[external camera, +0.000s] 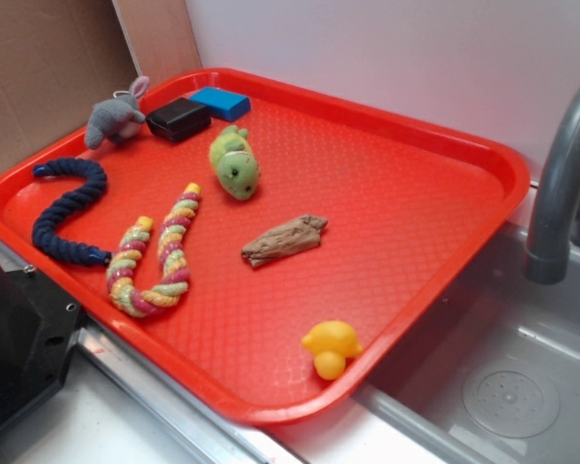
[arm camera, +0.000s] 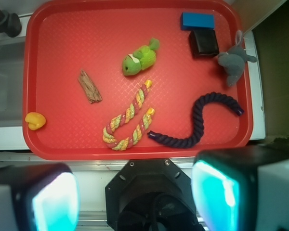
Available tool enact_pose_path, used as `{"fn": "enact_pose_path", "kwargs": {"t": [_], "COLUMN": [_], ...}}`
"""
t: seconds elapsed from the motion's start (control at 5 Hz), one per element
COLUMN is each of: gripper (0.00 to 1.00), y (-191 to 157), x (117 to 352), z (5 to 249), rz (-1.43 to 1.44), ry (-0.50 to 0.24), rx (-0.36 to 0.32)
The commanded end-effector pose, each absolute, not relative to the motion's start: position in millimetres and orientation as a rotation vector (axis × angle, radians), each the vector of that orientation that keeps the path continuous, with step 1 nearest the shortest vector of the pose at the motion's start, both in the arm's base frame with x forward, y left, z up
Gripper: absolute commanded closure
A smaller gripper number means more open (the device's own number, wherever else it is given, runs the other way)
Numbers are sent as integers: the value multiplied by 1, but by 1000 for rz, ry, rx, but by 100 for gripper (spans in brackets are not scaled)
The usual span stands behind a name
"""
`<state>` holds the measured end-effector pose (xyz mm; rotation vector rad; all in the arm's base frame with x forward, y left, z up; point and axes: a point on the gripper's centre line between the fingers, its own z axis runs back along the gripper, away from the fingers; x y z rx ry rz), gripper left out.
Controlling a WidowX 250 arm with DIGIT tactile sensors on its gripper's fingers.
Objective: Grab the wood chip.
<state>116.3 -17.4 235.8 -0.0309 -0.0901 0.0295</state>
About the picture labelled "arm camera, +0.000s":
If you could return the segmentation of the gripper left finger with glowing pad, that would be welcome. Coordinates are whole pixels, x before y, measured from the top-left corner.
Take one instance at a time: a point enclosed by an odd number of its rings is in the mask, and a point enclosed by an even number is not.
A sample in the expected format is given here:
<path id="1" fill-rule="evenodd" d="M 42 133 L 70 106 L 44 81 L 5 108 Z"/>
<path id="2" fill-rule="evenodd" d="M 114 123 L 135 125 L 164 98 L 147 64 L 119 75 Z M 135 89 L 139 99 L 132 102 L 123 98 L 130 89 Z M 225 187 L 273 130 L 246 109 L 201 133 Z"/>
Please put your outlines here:
<path id="1" fill-rule="evenodd" d="M 76 176 L 63 163 L 0 167 L 0 231 L 74 231 Z"/>

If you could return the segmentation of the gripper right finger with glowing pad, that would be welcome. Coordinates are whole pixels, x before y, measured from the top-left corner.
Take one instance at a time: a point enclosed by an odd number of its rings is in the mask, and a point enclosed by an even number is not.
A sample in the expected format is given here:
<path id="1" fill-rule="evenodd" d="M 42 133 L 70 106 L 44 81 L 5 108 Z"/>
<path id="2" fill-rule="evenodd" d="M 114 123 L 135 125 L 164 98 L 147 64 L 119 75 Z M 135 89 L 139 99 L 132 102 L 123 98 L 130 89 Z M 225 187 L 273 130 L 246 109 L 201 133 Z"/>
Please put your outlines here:
<path id="1" fill-rule="evenodd" d="M 192 167 L 196 209 L 211 231 L 289 231 L 289 146 L 206 150 Z"/>

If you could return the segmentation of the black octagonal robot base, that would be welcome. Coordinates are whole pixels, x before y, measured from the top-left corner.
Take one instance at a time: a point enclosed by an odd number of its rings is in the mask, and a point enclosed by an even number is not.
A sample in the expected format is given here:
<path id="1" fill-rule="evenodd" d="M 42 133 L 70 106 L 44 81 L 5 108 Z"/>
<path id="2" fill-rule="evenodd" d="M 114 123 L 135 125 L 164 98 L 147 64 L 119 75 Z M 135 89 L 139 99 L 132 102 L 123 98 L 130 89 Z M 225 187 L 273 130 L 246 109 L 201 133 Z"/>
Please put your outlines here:
<path id="1" fill-rule="evenodd" d="M 169 159 L 130 160 L 105 187 L 115 231 L 203 231 L 191 179 Z"/>

